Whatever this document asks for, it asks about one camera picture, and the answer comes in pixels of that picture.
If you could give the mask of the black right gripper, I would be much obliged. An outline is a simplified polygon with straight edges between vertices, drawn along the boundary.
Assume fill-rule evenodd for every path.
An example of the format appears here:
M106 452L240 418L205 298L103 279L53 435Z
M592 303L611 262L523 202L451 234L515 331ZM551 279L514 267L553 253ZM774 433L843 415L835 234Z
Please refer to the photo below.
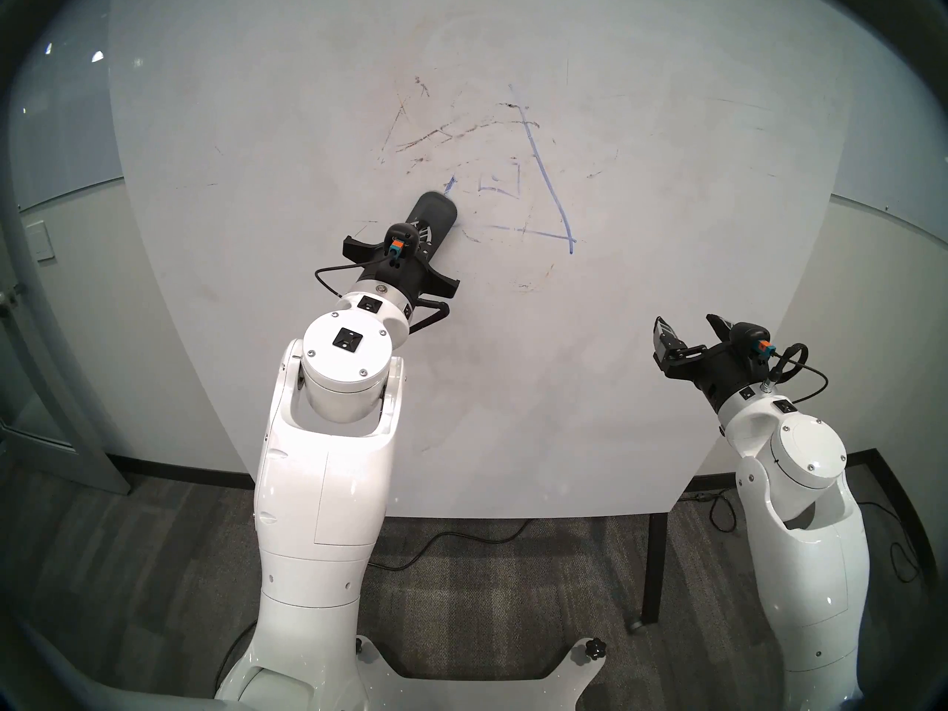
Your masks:
M717 314L709 313L705 318L721 342L732 340L733 322ZM654 322L653 345L653 358L662 374L692 382L704 394L714 413L719 413L734 394L762 382L769 374L764 358L746 354L731 343L686 348L661 316Z

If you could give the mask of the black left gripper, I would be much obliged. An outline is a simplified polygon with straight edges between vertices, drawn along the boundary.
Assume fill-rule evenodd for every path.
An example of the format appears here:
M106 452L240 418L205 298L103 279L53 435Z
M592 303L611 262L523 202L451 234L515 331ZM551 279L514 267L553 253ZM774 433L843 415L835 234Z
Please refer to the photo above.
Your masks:
M417 235L413 254L408 255L408 239L405 249L397 259L391 258L393 235L384 236L381 242L370 244L348 236L343 242L343 256L363 268L359 279L375 280L400 292L415 307L421 296L450 300L456 295L459 281L449 278L431 266L435 252L443 238L437 237L435 228L423 219L411 221Z

